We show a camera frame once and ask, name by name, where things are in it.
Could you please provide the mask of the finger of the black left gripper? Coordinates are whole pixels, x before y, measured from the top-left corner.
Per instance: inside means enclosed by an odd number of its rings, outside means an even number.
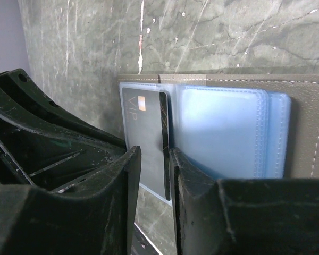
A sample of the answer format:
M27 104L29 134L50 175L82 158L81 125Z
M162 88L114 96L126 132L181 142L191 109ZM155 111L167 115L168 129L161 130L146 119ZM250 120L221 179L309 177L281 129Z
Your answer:
M51 191L125 151L123 140L64 110L24 70L0 73L0 183Z

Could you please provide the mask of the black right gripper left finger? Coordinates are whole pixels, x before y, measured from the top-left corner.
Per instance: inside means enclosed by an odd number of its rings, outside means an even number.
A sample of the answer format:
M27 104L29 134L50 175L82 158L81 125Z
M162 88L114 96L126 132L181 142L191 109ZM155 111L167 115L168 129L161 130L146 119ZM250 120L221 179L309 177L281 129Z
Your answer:
M60 192L0 185L0 254L129 254L141 149Z

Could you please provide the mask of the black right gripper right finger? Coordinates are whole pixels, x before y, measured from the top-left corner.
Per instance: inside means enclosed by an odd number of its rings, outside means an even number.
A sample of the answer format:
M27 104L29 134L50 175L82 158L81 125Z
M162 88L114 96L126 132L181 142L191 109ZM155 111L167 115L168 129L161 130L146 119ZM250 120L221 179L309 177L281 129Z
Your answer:
M319 179L213 179L170 151L178 254L319 254Z

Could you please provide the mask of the black VIP card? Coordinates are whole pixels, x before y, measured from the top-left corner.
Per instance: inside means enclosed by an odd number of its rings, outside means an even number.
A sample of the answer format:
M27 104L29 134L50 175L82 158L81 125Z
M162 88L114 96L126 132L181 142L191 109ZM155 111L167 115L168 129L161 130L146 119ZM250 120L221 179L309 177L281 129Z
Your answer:
M140 184L169 201L167 94L126 87L121 92L127 146L141 148Z

